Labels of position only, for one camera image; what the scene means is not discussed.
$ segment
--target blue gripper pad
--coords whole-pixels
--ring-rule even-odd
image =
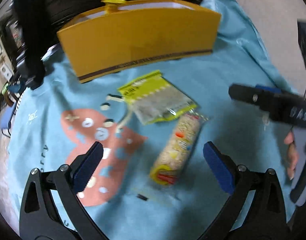
[[[222,155],[212,142],[204,144],[203,156],[220,184],[221,189],[232,195],[235,189],[235,163],[230,157]]]
[[[279,88],[271,88],[271,87],[265,87],[265,86],[261,86],[261,85],[256,85],[255,88],[259,88],[265,91],[270,91],[272,93],[277,93],[277,94],[281,94],[282,90]]]
[[[71,178],[75,194],[85,189],[96,167],[103,158],[103,152],[103,145],[99,142],[94,142],[86,154],[77,156],[71,164]]]

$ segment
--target red label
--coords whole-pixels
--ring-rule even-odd
[[[176,177],[172,177],[172,176],[166,176],[166,175],[158,174],[157,177],[158,177],[158,179],[166,181],[170,184],[174,184],[175,181],[176,181]]]
[[[177,137],[183,138],[184,137],[184,133],[183,132],[176,132],[175,135]]]

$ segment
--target snack packet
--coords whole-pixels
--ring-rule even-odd
[[[205,117],[193,110],[179,118],[170,140],[151,169],[150,178],[153,181],[161,185],[176,182],[205,120]]]
[[[197,107],[167,82],[159,70],[134,79],[118,91],[142,124],[171,121]]]

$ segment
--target hand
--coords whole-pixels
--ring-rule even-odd
[[[299,160],[299,153],[294,144],[294,136],[292,132],[289,132],[286,138],[284,139],[284,143],[289,145],[288,153],[287,153],[287,160],[288,160],[288,168],[287,173],[290,179],[294,177],[294,170]]]

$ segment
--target cylindrical snack package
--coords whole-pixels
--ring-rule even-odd
[[[170,140],[151,169],[152,180],[161,185],[172,185],[176,182],[205,120],[205,117],[193,110],[179,118]]]

